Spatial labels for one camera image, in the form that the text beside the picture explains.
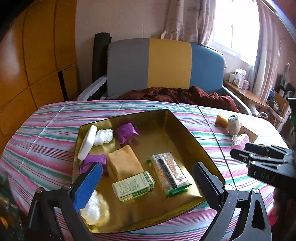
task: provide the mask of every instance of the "curtain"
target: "curtain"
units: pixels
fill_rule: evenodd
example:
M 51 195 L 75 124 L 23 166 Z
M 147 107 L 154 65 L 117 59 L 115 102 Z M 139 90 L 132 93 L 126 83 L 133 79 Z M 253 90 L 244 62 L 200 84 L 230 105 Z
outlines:
M 250 90 L 266 102 L 276 78 L 279 57 L 279 37 L 276 24 L 271 19 L 271 11 L 257 0 L 260 22 L 258 50 L 253 73 L 249 78 Z
M 214 26 L 216 0 L 171 0 L 161 38 L 206 45 Z

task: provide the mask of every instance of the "striped bedsheet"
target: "striped bedsheet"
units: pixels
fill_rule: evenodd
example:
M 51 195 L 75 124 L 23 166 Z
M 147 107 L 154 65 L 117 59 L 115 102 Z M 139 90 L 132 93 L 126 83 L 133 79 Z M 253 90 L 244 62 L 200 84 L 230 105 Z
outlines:
M 0 159 L 0 171 L 8 176 L 18 206 L 28 212 L 37 187 L 54 190 L 71 183 L 75 142 L 81 125 L 157 109 L 169 109 L 188 128 L 210 155 L 227 183 L 239 190 L 259 188 L 267 212 L 270 211 L 274 188 L 247 176 L 246 165 L 230 157 L 231 137 L 227 130 L 215 124 L 218 113 L 231 112 L 187 104 L 122 100 L 55 103 L 41 107 L 27 119 L 8 142 Z M 255 143 L 287 147 L 269 122 L 243 114 L 239 114 L 239 118 L 246 127 L 254 127 L 259 135 Z M 216 211 L 204 202 L 186 214 L 153 227 L 127 233 L 95 234 L 95 237 L 103 241 L 199 240 L 215 214 Z M 238 215 L 239 210 L 236 210 L 224 236 L 225 240 L 230 238 Z M 65 237 L 72 240 L 58 209 L 57 217 Z

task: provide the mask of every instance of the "window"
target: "window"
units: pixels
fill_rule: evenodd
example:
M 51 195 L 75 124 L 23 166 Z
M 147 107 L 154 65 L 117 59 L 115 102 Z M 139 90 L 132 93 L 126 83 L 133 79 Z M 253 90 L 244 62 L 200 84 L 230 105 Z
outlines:
M 259 14 L 253 0 L 217 0 L 209 46 L 253 65 L 259 39 Z

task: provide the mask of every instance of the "brown blanket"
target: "brown blanket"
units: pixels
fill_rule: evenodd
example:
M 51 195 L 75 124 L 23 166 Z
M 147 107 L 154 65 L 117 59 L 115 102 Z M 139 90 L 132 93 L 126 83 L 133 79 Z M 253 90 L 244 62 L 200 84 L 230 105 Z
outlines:
M 217 93 L 207 94 L 196 86 L 192 86 L 189 89 L 154 87 L 144 90 L 132 90 L 119 96 L 117 99 L 193 104 L 239 112 L 230 96 L 218 96 Z

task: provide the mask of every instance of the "metal tray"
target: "metal tray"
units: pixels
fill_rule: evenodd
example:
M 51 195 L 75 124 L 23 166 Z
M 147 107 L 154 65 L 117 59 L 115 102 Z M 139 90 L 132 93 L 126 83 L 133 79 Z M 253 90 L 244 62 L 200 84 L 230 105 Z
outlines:
M 141 133 L 141 136 L 134 137 L 130 146 L 143 169 L 148 171 L 155 180 L 155 188 L 147 194 L 121 202 L 112 189 L 112 183 L 117 180 L 112 175 L 104 175 L 96 190 L 106 201 L 105 205 L 108 206 L 109 212 L 102 222 L 99 221 L 98 225 L 86 224 L 90 232 L 116 233 L 147 228 L 193 209 L 205 200 L 200 188 L 191 176 L 193 165 L 197 162 L 204 163 L 212 174 L 225 183 L 221 173 L 199 142 L 173 113 L 166 109 L 123 115 L 81 126 L 75 148 L 73 181 L 79 175 L 78 168 L 81 161 L 77 158 L 78 151 L 90 126 L 97 126 L 98 130 L 115 130 L 130 122 Z M 118 140 L 114 138 L 108 144 L 93 146 L 90 154 L 104 154 L 120 148 Z M 146 162 L 151 155 L 168 151 L 172 153 L 184 175 L 192 183 L 184 192 L 174 197 L 165 196 L 153 167 Z

